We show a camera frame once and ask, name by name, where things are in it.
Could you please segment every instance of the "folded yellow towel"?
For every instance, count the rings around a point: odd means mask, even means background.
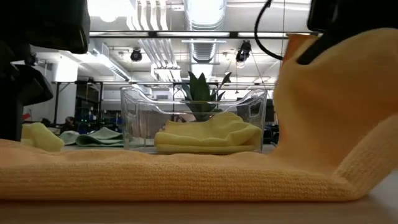
[[[398,163],[398,30],[350,38],[307,66],[297,55],[284,63],[274,93],[283,127],[269,155],[50,153],[0,141],[0,199],[360,198]]]
[[[262,131],[233,113],[220,113],[205,122],[167,121],[155,136],[159,152],[242,152],[261,148]]]
[[[42,123],[23,124],[21,142],[48,152],[59,152],[63,147],[63,141]]]

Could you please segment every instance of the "black equipment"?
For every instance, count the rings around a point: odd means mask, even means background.
[[[0,4],[0,138],[20,141],[23,107],[50,100],[50,85],[32,66],[30,45],[84,54],[90,16],[87,0],[14,0]],[[11,62],[25,61],[25,65]]]
[[[254,26],[254,37],[259,48],[279,60],[283,57],[270,52],[258,39],[258,26],[264,11],[271,6],[267,0]],[[352,36],[379,28],[398,29],[397,0],[381,2],[371,0],[312,0],[307,26],[310,30],[324,32],[297,60],[301,65],[310,64],[330,47]]]
[[[236,62],[245,62],[251,52],[251,44],[248,40],[244,40],[241,48],[238,50],[238,53],[236,54]]]
[[[142,54],[141,54],[141,49],[133,49],[132,53],[130,55],[130,59],[133,62],[139,62],[142,60]]]

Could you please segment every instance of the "green leaves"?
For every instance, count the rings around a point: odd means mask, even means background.
[[[225,94],[225,91],[221,94],[218,94],[218,91],[221,87],[227,83],[231,82],[229,77],[231,76],[231,72],[226,74],[221,85],[217,89],[212,89],[210,94],[210,87],[206,82],[205,74],[200,74],[199,78],[197,78],[192,72],[188,72],[190,81],[189,86],[186,83],[181,84],[182,89],[186,93],[185,100],[187,101],[201,101],[201,102],[187,102],[186,105],[193,112],[197,121],[206,121],[212,113],[217,113],[222,111],[221,109],[215,108],[215,103],[208,103],[208,101],[220,101]]]
[[[189,74],[189,85],[191,89],[191,99],[194,100],[198,79],[192,72],[188,72],[188,74]]]
[[[220,95],[218,95],[217,101],[221,101],[221,99],[223,98],[224,93],[225,93],[225,91],[222,92]]]
[[[183,83],[181,84],[182,89],[185,91],[185,94],[187,94],[187,96],[185,97],[185,100],[192,100],[192,95],[191,95],[191,89],[189,88],[188,84]]]

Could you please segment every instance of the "black cable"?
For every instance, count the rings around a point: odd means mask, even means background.
[[[260,42],[259,40],[259,36],[258,36],[258,32],[259,32],[259,24],[260,24],[260,20],[261,17],[263,15],[263,13],[265,12],[265,10],[267,8],[269,8],[271,6],[272,0],[267,0],[267,2],[264,4],[264,6],[262,7],[262,9],[260,10],[259,15],[257,16],[257,20],[256,20],[256,24],[254,25],[254,40],[256,41],[257,45],[259,46],[259,48],[266,53],[267,55],[276,58],[277,60],[283,60],[284,58],[280,55],[277,55],[275,53],[272,53],[271,51],[269,51],[268,49],[266,49],[265,46],[263,46],[263,44]]]

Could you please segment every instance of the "clear plastic container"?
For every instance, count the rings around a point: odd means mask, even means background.
[[[122,87],[124,148],[156,154],[262,152],[266,100],[266,90],[252,90],[238,101],[153,100]]]

